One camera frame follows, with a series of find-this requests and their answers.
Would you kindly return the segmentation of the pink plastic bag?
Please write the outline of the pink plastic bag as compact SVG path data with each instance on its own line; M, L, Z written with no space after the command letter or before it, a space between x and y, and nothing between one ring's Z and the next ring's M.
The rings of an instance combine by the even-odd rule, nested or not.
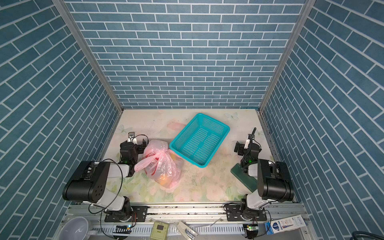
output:
M136 172L143 170L147 177L155 182L160 176L172 177L172 182L167 188L171 189L179 184L183 165L184 160L169 149L167 142L152 140L144 150L143 159L135 165L134 170Z

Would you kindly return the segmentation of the teal plastic basket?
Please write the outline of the teal plastic basket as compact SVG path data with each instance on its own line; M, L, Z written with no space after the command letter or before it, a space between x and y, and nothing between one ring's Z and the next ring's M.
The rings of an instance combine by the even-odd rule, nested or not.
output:
M226 124L198 113L170 143L170 149L189 163L205 168L229 132Z

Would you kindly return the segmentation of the yellow fruit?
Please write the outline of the yellow fruit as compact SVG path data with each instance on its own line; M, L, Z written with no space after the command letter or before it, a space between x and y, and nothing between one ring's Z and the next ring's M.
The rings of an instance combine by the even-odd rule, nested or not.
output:
M157 180L157 182L165 187L165 188L168 188L172 182L172 177L169 177L169 176L160 176Z

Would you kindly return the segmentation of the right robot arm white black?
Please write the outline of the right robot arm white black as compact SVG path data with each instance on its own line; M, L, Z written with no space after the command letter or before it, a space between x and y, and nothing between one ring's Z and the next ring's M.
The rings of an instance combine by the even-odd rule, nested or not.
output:
M236 142L234 152L242 157L231 173L251 194L246 194L240 206L231 210L230 218L245 221L265 221L265 207L272 203L292 201L295 190L286 163L259 158L261 147L257 143L248 145Z

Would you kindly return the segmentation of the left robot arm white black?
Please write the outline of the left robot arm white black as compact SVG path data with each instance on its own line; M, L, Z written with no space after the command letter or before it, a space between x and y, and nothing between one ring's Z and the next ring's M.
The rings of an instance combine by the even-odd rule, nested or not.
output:
M120 144L120 160L105 159L101 162L82 161L70 177L63 190L63 199L72 202L87 202L101 208L107 223L144 222L148 207L131 206L130 199L119 193L112 193L106 187L108 179L120 178L118 191L122 190L124 179L134 175L134 166L139 155L144 153L149 140L136 144L133 140Z

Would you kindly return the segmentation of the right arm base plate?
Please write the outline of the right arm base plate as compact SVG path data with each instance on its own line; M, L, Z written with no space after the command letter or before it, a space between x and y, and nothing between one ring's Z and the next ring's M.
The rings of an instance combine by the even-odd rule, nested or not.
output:
M265 211L251 210L248 207L241 206L240 204L227 203L223 205L223 209L226 213L228 222L258 222L267 220Z

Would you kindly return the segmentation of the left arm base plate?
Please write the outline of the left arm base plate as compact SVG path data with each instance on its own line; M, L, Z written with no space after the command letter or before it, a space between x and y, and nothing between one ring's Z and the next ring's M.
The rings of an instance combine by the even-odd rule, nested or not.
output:
M106 223L144 222L148 213L148 206L130 206L120 211L105 211Z

